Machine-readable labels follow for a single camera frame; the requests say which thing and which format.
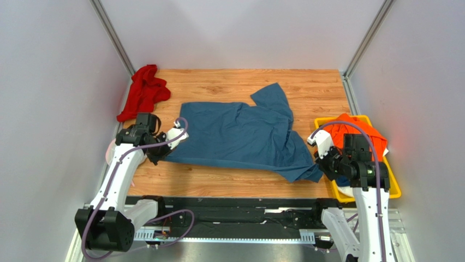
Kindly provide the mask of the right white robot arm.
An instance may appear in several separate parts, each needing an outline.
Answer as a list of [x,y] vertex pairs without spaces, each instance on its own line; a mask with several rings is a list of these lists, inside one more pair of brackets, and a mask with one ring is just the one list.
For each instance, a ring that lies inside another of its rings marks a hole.
[[345,134],[339,150],[331,135],[316,131],[307,139],[317,147],[315,160],[326,177],[349,181],[357,208],[359,235],[356,236],[340,207],[324,206],[321,221],[329,230],[341,261],[395,261],[389,227],[389,171],[373,160],[367,135]]

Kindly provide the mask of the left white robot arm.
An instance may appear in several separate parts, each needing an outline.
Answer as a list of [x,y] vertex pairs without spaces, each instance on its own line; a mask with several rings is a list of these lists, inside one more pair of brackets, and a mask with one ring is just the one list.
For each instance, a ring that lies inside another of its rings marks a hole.
[[114,155],[97,195],[86,209],[79,209],[75,224],[83,254],[88,250],[126,252],[134,236],[160,210],[161,197],[149,196],[125,210],[124,205],[138,166],[149,159],[164,159],[188,138],[187,121],[180,117],[166,133],[161,120],[152,113],[139,113],[134,124],[121,129],[114,141]]

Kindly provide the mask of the teal blue t shirt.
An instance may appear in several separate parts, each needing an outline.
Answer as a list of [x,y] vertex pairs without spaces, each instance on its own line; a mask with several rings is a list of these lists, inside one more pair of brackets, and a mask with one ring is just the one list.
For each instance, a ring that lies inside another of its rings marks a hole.
[[289,182],[319,182],[323,173],[304,140],[293,130],[294,116],[278,83],[243,102],[189,102],[180,116],[188,121],[188,139],[167,162],[234,169],[268,170]]

